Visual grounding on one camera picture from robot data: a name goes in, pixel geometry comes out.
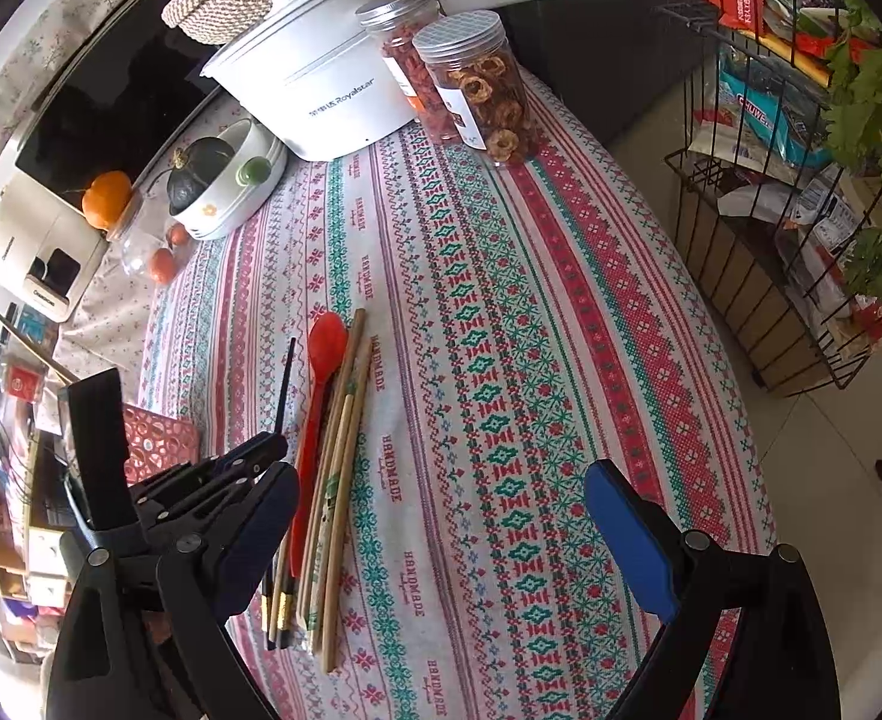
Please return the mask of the curved wooden chopstick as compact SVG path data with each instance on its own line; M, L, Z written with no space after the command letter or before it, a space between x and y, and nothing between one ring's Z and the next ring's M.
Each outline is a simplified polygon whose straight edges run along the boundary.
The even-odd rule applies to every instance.
M299 449L298 476L303 494L292 533L281 555L286 562L275 571L269 632L282 649L293 642L295 616L306 619L311 593L319 587L314 561L320 555L320 528L325 512L325 486L334 466L338 429L342 426L347 385L352 378L366 310L356 309L350 325L334 312L317 317L308 335L311 372L309 413Z

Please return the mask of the printed bamboo chopstick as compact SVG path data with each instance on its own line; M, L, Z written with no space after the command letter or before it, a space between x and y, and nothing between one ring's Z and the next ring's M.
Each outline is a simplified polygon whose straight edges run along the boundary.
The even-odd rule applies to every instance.
M320 603L322 603L322 583L327 566L327 550L331 538L332 517L334 516L335 500L337 499L338 477L342 465L342 445L347 438L348 415L352 409L353 390L355 383L345 387L340 413L334 422L335 431L325 452L322 463L322 478L317 489L319 500L313 516L313 525L309 528L308 546L304 555L303 578L299 587L299 621L303 622L304 630L309 635L319 631Z

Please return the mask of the black chopstick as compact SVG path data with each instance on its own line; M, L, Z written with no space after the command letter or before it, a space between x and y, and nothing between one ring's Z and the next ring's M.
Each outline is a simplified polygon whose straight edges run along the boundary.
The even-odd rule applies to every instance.
M280 434L285 424L286 399L290 390L290 377L292 377L293 361L295 360L296 340L288 341L285 366L281 372L280 395L278 395L277 411L275 411L274 433ZM262 611L262 633L265 650L271 652L275 648L275 634L272 632L272 608L274 607L275 571L277 570L278 553L272 554L269 566L265 569L262 577L262 598L260 599L260 611Z

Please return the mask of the light wooden chopstick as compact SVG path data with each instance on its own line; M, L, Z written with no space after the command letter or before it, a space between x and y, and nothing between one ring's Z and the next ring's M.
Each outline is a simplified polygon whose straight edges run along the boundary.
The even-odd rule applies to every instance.
M337 661L338 599L342 582L343 543L347 536L348 504L353 483L356 444L358 444L359 425L365 408L366 388L370 377L371 358L374 340L370 338L363 348L358 364L358 377L353 390L352 409L348 415L347 438L342 445L342 465L338 477L337 499L332 517L331 538L329 538L329 561L325 574L324 613L322 613L322 644L320 644L320 666L325 674L334 671Z

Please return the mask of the red plastic spoon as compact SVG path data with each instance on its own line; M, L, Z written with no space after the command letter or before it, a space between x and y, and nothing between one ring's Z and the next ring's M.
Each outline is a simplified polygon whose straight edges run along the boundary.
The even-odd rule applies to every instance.
M301 562L308 538L309 515L313 507L319 466L320 415L324 406L325 388L342 366L347 341L347 327L342 317L335 312L320 314L309 330L306 344L311 371L308 417L299 444L298 508L288 533L288 566L293 577L301 575Z

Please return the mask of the floral white cloth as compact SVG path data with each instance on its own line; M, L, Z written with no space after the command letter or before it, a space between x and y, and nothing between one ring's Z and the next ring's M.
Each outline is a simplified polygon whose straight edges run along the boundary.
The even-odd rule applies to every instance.
M173 164L174 149L185 148L200 137L218 135L229 124L246 117L246 110L228 93L215 94L146 174L140 185L145 199L158 200L167 213L166 171ZM137 403L151 309L156 296L164 298L166 293L166 286L126 275L109 246L77 310L60 325L55 360L80 379L117 367L122 394L127 401Z

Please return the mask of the pink lattice utensil basket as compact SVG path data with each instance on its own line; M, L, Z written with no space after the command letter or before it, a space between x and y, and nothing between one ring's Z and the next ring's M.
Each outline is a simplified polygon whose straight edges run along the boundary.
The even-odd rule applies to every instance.
M199 433L190 421L124 405L124 424L128 444L124 473L128 486L199 458Z

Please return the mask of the cream air fryer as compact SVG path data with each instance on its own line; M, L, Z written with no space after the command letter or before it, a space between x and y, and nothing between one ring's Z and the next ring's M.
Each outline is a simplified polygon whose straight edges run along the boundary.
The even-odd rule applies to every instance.
M0 286L53 322L70 319L106 250L80 210L24 172L0 192Z

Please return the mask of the glass jar with wooden lid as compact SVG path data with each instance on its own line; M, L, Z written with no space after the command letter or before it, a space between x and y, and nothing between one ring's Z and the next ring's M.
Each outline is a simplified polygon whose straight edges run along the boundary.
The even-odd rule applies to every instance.
M169 218L166 206L140 192L107 233L110 250L129 277L144 277L158 286L174 281L189 259L192 238L184 224Z

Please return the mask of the orange tangerine on jar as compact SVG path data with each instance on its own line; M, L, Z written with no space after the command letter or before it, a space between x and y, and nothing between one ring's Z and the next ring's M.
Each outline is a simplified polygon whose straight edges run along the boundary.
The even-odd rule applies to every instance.
M89 184L82 197L82 213L89 226L110 231L132 197L132 182L122 171L107 171Z

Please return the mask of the striped patterned tablecloth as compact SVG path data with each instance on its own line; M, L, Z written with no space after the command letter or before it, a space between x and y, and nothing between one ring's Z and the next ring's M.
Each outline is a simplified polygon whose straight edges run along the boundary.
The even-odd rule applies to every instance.
M156 296L139 400L210 454L306 415L304 339L366 310L374 340L340 582L337 664L229 629L285 718L599 718L658 623L584 504L608 458L674 522L766 553L775 521L726 349L619 165L539 82L508 169L407 125L296 161Z

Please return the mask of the black microwave oven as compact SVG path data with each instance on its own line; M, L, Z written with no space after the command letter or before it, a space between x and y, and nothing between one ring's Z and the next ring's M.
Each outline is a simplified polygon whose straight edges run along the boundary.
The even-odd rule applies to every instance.
M0 0L2 29L25 0ZM68 203L98 172L137 176L210 91L203 49L161 21L164 0L124 0L57 73L0 154Z

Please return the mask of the white electric cooking pot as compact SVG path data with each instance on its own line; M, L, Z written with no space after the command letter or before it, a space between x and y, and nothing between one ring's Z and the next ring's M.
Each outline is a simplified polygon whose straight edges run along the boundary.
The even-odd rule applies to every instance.
M415 119L356 10L374 0L272 0L202 68L306 161L332 161Z

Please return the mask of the jar of red dried fruit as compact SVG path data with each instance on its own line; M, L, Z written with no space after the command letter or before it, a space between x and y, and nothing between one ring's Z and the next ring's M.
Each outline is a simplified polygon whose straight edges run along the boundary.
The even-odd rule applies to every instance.
M459 143L451 113L413 45L421 28L441 18L438 0L371 0L355 15L379 47L382 62L415 110L428 140L435 145Z

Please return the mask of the jar of dried fruit rings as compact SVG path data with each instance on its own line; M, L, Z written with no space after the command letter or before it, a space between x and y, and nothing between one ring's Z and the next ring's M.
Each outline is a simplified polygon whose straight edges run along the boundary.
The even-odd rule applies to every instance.
M496 11L443 16L415 34L413 47L464 145L497 166L535 153L526 88Z

